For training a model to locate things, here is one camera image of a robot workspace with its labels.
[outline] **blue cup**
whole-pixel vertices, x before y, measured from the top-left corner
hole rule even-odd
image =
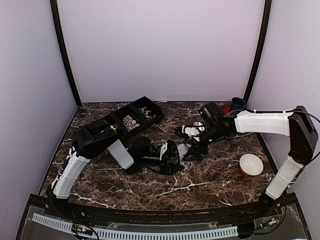
[[[232,110],[238,109],[238,110],[243,110],[246,107],[246,102],[240,97],[234,97],[231,100],[231,105],[230,105],[230,112]]]

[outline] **marble tabletop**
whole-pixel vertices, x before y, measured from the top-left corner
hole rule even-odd
[[[101,119],[127,103],[85,103],[76,113],[58,148],[40,195],[46,195],[71,146],[73,132],[80,126]],[[167,140],[181,144],[184,139],[174,135],[175,127],[203,122],[198,114],[205,102],[159,103],[165,118],[126,140],[130,147],[135,139],[147,136],[159,146]],[[263,172],[245,177],[239,167],[244,154],[257,155],[263,162]],[[271,164],[255,133],[234,134],[212,143],[202,161],[194,161],[191,170],[174,175],[159,175],[145,167],[128,175],[105,151],[92,159],[75,182],[69,202],[123,210],[168,211],[196,210],[234,206],[257,201],[260,193],[274,177]]]

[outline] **black vertical pole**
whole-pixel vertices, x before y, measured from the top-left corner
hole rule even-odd
[[[268,29],[268,23],[269,23],[269,17],[270,17],[270,11],[271,11],[271,3],[272,3],[272,0],[265,0],[265,2],[264,2],[264,10],[263,10],[263,17],[262,17],[259,40],[258,40],[258,44],[257,44],[256,51],[255,51],[255,56],[254,56],[254,60],[253,60],[253,64],[252,64],[250,77],[249,77],[248,84],[246,86],[244,97],[243,97],[243,99],[246,103],[248,103],[252,88],[254,87],[260,59],[262,56],[262,51],[264,49],[264,44],[265,44],[267,29]]]
[[[69,58],[68,58],[68,54],[67,54],[65,40],[64,40],[64,36],[62,33],[62,28],[61,28],[57,0],[50,0],[50,3],[51,3],[51,11],[52,11],[52,17],[53,17],[56,38],[58,40],[58,44],[59,44],[60,53],[61,53],[64,69],[66,72],[66,76],[68,78],[75,103],[78,107],[80,107],[82,103],[81,103],[81,99],[80,99],[80,96],[79,96],[79,93],[77,90],[74,75],[71,71],[71,66],[70,66],[70,62],[69,62]]]

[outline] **white wall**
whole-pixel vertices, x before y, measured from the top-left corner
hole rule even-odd
[[[264,0],[59,0],[83,102],[242,97]]]
[[[285,110],[297,105],[320,117],[320,2],[274,0],[249,106]],[[319,124],[315,126],[320,132]],[[289,138],[264,135],[264,139],[280,167],[290,149]],[[316,159],[291,189],[315,240],[320,239],[319,172],[320,159]]]
[[[0,1],[0,239],[16,239],[76,109],[50,1]]]

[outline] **dark marble surface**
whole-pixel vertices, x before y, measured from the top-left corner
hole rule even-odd
[[[73,132],[80,126],[98,120],[126,103],[83,104],[74,117],[58,152],[50,166],[42,196],[55,179],[70,147]],[[198,109],[204,102],[159,103],[165,119],[123,144],[130,147],[140,136],[147,136],[156,146],[168,139],[178,144],[182,138],[174,135],[174,128],[203,122]],[[245,177],[239,167],[240,157],[255,154],[261,158],[264,170],[256,177]],[[194,210],[250,203],[274,177],[272,167],[254,133],[232,135],[209,146],[203,161],[195,161],[194,168],[175,175],[164,176],[149,169],[127,175],[105,151],[92,159],[80,174],[71,191],[69,201],[83,205],[125,210]]]

